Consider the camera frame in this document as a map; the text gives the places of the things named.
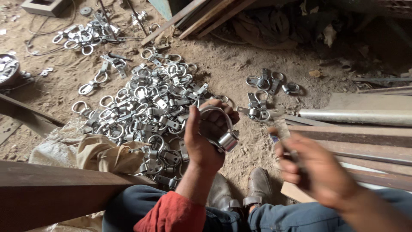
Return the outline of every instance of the metal washer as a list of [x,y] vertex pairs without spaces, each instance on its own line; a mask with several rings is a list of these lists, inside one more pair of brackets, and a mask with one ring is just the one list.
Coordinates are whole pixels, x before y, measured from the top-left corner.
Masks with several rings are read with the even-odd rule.
[[91,8],[90,7],[84,7],[80,10],[80,14],[83,16],[89,16],[91,14]]

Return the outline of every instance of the sandy floor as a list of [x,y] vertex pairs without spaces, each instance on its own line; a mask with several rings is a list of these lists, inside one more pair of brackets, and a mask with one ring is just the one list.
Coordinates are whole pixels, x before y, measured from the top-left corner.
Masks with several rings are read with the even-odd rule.
[[[7,1],[0,1],[0,5],[6,4],[9,8],[3,8],[0,11],[0,28],[7,29],[7,34],[0,36],[0,51],[2,53],[10,50],[16,51],[16,56],[21,62],[21,69],[32,73],[36,83],[16,90],[10,95],[12,98],[67,122],[71,117],[76,117],[70,109],[73,103],[86,101],[95,109],[101,97],[114,95],[129,80],[128,78],[122,80],[115,70],[110,70],[109,82],[100,85],[99,90],[91,96],[80,96],[77,92],[79,87],[91,80],[101,66],[100,55],[110,51],[133,59],[128,63],[129,70],[143,62],[140,57],[143,48],[135,40],[127,40],[126,43],[118,45],[102,44],[90,56],[84,56],[79,50],[59,50],[48,55],[31,56],[25,51],[25,42],[32,36],[28,28],[33,22],[32,31],[37,31],[46,17],[25,12],[18,6],[21,2],[22,0],[18,0],[9,4]],[[92,19],[92,16],[80,15],[79,9],[92,7],[96,10],[95,0],[76,2],[81,3],[77,7],[75,23],[85,25]],[[144,23],[146,27],[154,22],[160,24],[165,22],[151,4],[143,0],[134,2],[136,9],[145,10],[150,16],[149,21]],[[121,9],[118,4],[114,4],[110,9],[115,14],[112,21],[122,28],[130,24],[131,10]],[[63,14],[66,18],[49,18],[41,32],[52,31],[67,25],[70,10]],[[12,22],[13,15],[19,15],[20,18]],[[312,49],[269,51],[250,45],[230,44],[212,36],[205,36],[202,40],[179,41],[171,36],[173,33],[178,32],[169,29],[165,33],[171,42],[171,48],[166,53],[180,54],[187,63],[198,64],[200,72],[195,76],[195,81],[208,83],[209,91],[217,95],[228,96],[234,106],[247,106],[246,93],[255,92],[257,89],[247,86],[245,78],[249,75],[260,75],[261,68],[264,67],[284,73],[288,82],[293,81],[302,87],[303,91],[299,96],[289,96],[279,91],[274,97],[269,97],[272,106],[283,105],[289,114],[294,114],[300,109],[324,107],[332,92],[343,92],[344,89],[350,92],[356,90],[355,85],[345,79],[350,73],[342,71],[337,65],[321,69],[326,76],[324,79],[309,77],[308,71],[319,69],[318,64],[321,63],[317,53]],[[125,30],[125,34],[134,37],[144,36],[142,31],[133,27]],[[40,53],[44,53],[56,48],[57,46],[51,41],[55,35],[56,33],[52,33],[36,37],[31,51],[39,50]],[[37,76],[47,67],[54,68],[48,77]],[[238,199],[247,195],[248,174],[257,166],[268,170],[274,189],[280,190],[279,170],[276,168],[273,145],[265,133],[266,127],[267,125],[251,121],[244,115],[241,115],[240,122],[235,126],[240,131],[240,143],[231,153],[227,154],[221,173],[231,183],[233,193]],[[4,160],[11,160],[11,156],[16,155],[11,161],[26,161],[30,151],[41,141],[40,136],[22,126],[0,146],[0,156]],[[276,200],[277,203],[285,203],[286,198],[280,194],[276,196]]]

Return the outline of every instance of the gray leather shoe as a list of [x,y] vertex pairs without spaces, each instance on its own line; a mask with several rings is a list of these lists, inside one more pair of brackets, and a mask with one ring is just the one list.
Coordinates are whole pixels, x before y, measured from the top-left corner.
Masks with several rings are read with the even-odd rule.
[[235,208],[242,208],[239,201],[232,198],[227,180],[220,173],[217,173],[213,179],[212,188],[208,196],[208,203],[210,207],[218,208],[222,211],[232,212]]
[[243,206],[255,205],[261,207],[270,203],[272,190],[270,188],[269,175],[262,168],[254,168],[249,174],[248,196],[243,199]]

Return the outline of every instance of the blurred hand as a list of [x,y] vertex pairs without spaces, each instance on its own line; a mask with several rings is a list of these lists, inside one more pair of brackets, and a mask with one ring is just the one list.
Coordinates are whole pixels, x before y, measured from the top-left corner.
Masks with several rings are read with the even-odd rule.
[[[228,104],[213,99],[203,103],[200,108],[207,105],[222,108],[232,119],[233,124],[239,121],[238,112],[234,112]],[[194,105],[189,107],[189,111],[184,136],[186,149],[190,157],[189,165],[196,165],[206,173],[215,175],[223,166],[225,154],[219,153],[204,136],[215,141],[220,138],[228,130],[226,119],[218,111],[208,111],[201,117],[199,110]]]
[[301,181],[298,166],[285,159],[285,146],[298,152],[299,159],[309,174],[309,190],[302,190],[320,204],[339,209],[345,200],[351,199],[361,191],[362,187],[338,163],[333,154],[315,141],[292,133],[289,139],[282,142],[283,144],[278,142],[275,145],[275,150],[276,156],[280,158],[283,179],[298,186]]

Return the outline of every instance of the red sleeve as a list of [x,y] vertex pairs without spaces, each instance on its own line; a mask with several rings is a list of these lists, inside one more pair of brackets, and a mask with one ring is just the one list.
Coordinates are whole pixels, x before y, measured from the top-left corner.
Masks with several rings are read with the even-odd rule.
[[147,215],[134,225],[134,232],[201,232],[206,209],[173,191],[163,195]]

